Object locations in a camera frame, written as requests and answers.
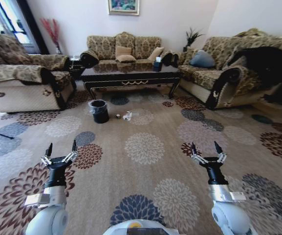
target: blue pillow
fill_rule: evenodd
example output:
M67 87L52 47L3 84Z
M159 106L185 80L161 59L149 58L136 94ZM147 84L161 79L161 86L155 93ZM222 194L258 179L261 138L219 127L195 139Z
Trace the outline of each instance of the blue pillow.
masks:
M215 66L215 61L207 52L200 50L196 55L190 60L190 65L202 68L212 68Z

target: floral patterned rug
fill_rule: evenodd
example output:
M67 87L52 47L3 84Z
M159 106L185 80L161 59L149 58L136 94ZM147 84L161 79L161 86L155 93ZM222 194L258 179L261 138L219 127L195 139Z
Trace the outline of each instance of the floral patterned rug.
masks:
M79 145L66 170L68 235L101 235L129 219L156 220L180 233L220 234L205 169L190 159L191 143L206 156L217 141L228 158L222 172L231 190L243 191L260 235L282 235L282 106L260 103L211 111L178 89L98 94L110 120L96 124L86 91L64 111L0 113L0 235L21 235L38 209L27 195L48 179L40 157L53 142L52 157ZM132 111L131 121L116 114Z

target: framed painting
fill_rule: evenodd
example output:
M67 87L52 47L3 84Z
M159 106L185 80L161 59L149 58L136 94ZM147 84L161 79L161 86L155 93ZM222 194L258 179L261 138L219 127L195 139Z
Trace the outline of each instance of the framed painting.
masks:
M140 0L108 0L108 13L110 15L139 15Z

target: black jacket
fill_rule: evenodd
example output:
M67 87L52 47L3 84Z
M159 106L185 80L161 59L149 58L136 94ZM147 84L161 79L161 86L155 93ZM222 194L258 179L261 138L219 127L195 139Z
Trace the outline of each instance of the black jacket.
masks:
M255 71L265 88L282 82L282 50L275 47L246 48L235 54L228 65L246 57L246 67Z

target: black trash bin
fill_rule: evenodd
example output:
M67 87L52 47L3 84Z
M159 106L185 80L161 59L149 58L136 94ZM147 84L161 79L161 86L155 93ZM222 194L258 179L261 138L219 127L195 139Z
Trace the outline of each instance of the black trash bin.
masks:
M96 123L105 123L109 120L107 104L105 101L101 99L93 100L88 103L88 106L90 107L90 112L93 114Z

